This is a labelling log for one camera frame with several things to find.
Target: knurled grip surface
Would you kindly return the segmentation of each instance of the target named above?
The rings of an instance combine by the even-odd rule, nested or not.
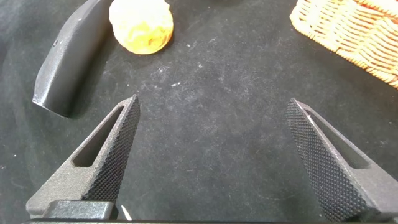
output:
[[[289,102],[287,122],[325,216],[341,222],[368,212],[371,208],[325,147],[308,116],[295,99]]]
[[[129,105],[121,125],[118,127],[116,137],[104,156],[90,189],[83,196],[83,200],[115,202],[124,170],[129,158],[130,149],[136,134],[140,109],[138,99]]]

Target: orange ball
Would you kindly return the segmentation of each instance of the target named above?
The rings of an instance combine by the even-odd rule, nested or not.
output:
[[[172,37],[174,24],[169,9],[164,0],[114,0],[109,20],[116,40],[135,54],[158,52]]]

